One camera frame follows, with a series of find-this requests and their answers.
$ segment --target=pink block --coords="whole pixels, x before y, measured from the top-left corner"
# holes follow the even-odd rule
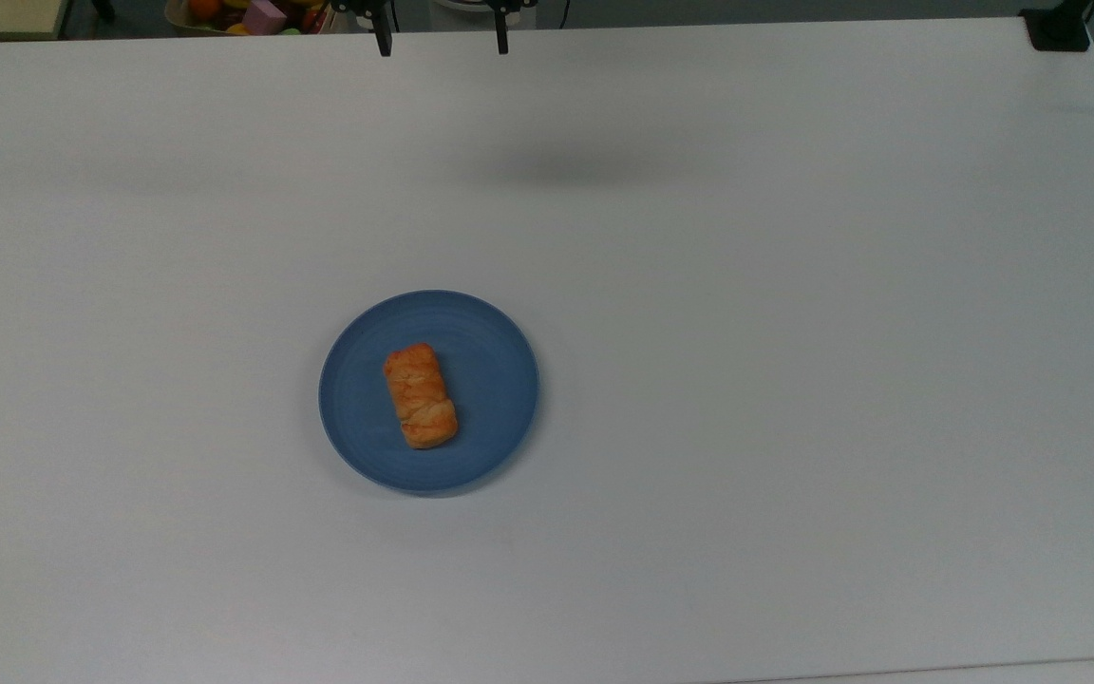
[[[243,12],[243,25],[252,35],[272,35],[286,27],[286,14],[269,0],[252,0]]]

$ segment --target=bread roll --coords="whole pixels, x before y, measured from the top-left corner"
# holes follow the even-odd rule
[[[393,351],[383,363],[383,375],[408,447],[428,450],[458,432],[455,404],[446,395],[433,347],[418,341]]]

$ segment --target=tabletop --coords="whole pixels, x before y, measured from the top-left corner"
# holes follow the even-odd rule
[[[1094,50],[1019,19],[0,45],[0,681],[1094,659]],[[524,331],[387,492],[325,356]]]
[[[57,38],[69,0],[0,0],[0,39]]]

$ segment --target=floor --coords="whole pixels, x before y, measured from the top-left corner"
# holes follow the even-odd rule
[[[404,31],[429,30],[430,0],[398,0]],[[116,21],[100,21],[91,0],[72,0],[66,34],[72,39],[175,38],[163,16],[164,0],[113,0]],[[1015,16],[1026,5],[1052,5],[1055,0],[574,0],[568,13],[570,27],[614,25],[706,25],[707,23],[760,23],[847,21],[891,18]],[[559,25],[565,0],[543,0],[538,25]],[[1094,38],[1094,18],[1091,19]]]

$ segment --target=fruit basket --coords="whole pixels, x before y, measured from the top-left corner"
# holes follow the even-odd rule
[[[337,13],[321,0],[265,0],[286,15],[281,35],[335,33]],[[243,27],[252,0],[168,0],[163,16],[179,36],[251,35]]]

